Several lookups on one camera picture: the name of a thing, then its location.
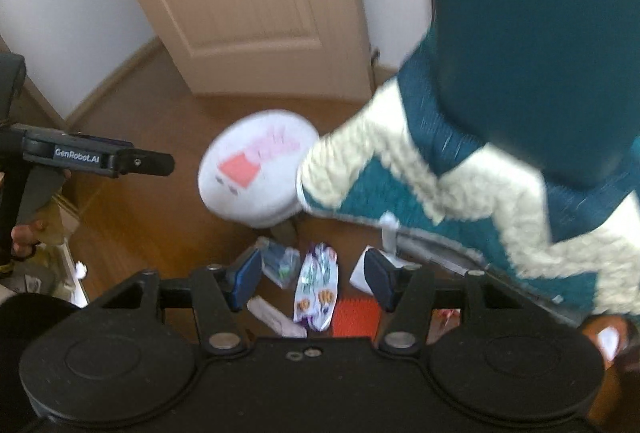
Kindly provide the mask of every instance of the silver bolt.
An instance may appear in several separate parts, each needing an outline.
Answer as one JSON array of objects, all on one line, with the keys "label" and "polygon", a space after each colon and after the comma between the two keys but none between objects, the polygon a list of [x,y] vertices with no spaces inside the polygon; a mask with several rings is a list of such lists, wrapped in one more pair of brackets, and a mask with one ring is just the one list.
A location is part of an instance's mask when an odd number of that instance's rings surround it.
[{"label": "silver bolt", "polygon": [[322,355],[322,350],[319,348],[309,347],[305,350],[305,355],[307,357],[320,357]]},{"label": "silver bolt", "polygon": [[219,332],[209,337],[209,344],[218,350],[231,350],[240,344],[240,337],[230,332]]},{"label": "silver bolt", "polygon": [[386,334],[385,342],[392,348],[405,350],[415,344],[415,336],[409,332],[391,332]]},{"label": "silver bolt", "polygon": [[302,361],[304,356],[300,352],[287,352],[285,357],[290,361]]}]

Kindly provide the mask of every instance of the white stool seat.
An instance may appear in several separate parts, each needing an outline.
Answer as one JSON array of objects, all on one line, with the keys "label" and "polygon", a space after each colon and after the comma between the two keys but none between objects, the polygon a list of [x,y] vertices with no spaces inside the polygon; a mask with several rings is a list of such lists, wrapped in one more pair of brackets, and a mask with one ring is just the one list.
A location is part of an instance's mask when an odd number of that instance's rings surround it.
[{"label": "white stool seat", "polygon": [[225,129],[200,162],[198,189],[207,208],[225,220],[263,229],[302,207],[296,172],[318,132],[298,114],[254,113]]}]

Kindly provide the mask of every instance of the red textured object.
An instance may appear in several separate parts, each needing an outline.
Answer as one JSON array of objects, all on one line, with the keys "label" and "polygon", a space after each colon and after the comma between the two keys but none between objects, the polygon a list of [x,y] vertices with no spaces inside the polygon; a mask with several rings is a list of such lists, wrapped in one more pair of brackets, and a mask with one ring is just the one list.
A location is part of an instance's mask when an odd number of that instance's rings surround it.
[{"label": "red textured object", "polygon": [[375,339],[380,323],[380,306],[375,299],[340,299],[335,305],[332,327],[334,337],[370,337]]}]

